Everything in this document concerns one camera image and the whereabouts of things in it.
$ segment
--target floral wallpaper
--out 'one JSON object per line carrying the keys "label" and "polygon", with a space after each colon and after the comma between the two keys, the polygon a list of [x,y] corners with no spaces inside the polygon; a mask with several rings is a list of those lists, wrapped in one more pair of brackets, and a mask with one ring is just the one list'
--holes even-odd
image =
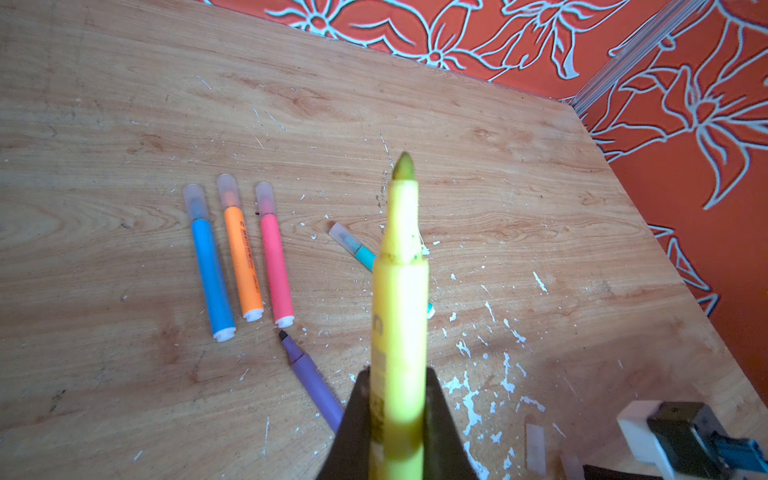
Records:
{"label": "floral wallpaper", "polygon": [[523,91],[568,99],[667,0],[202,0]]}
{"label": "floral wallpaper", "polygon": [[582,120],[768,400],[768,8],[705,2]]}

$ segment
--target pink marker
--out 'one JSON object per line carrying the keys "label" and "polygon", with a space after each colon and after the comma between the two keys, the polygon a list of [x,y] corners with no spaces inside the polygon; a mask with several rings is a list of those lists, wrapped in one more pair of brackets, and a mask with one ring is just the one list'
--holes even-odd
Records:
{"label": "pink marker", "polygon": [[259,203],[259,215],[261,216],[261,237],[264,242],[264,256],[266,257],[266,275],[270,279],[272,312],[275,325],[284,329],[293,325],[295,317],[272,185],[268,182],[256,185],[256,200]]}

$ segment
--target purple marker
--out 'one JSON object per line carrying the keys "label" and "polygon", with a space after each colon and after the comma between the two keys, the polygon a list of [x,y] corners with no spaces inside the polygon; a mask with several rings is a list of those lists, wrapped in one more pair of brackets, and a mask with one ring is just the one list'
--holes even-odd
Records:
{"label": "purple marker", "polygon": [[291,339],[287,333],[280,330],[280,342],[283,344],[283,348],[288,352],[288,360],[291,367],[293,367],[293,373],[299,377],[299,381],[306,391],[312,397],[312,401],[323,414],[323,417],[328,422],[328,425],[333,430],[333,433],[339,429],[341,424],[341,418],[344,416],[344,411],[339,405],[339,401],[333,396],[330,389],[323,381],[323,376],[317,371],[317,366],[312,361],[309,355],[304,353],[301,348],[293,339]]}

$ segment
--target yellow marker tip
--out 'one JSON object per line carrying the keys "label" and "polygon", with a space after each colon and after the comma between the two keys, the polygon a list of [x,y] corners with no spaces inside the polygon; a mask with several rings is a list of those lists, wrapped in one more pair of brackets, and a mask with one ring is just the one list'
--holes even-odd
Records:
{"label": "yellow marker tip", "polygon": [[393,180],[415,180],[416,173],[413,167],[413,159],[407,151],[402,152],[397,160],[395,170],[392,172]]}

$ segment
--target blue marker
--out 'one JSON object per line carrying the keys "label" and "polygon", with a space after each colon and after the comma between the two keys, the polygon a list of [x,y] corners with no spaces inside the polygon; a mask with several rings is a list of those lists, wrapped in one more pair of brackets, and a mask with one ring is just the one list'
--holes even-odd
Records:
{"label": "blue marker", "polygon": [[[329,235],[333,237],[333,239],[346,249],[346,251],[350,252],[353,257],[355,257],[357,260],[360,260],[360,263],[366,266],[366,268],[370,271],[373,271],[373,261],[376,260],[376,255],[373,254],[371,250],[368,249],[365,245],[360,242],[360,240],[357,240],[357,237],[352,235],[352,233],[344,228],[344,226],[341,223],[336,223],[331,227],[331,231],[329,232]],[[427,304],[427,320],[431,319],[435,316],[435,307],[432,306],[431,303]]]}
{"label": "blue marker", "polygon": [[216,250],[214,229],[208,221],[203,188],[197,184],[184,187],[184,203],[187,205],[187,216],[192,222],[194,249],[197,253],[200,277],[203,279],[210,329],[217,342],[226,342],[235,336],[235,321],[224,274],[221,271],[219,252]]}

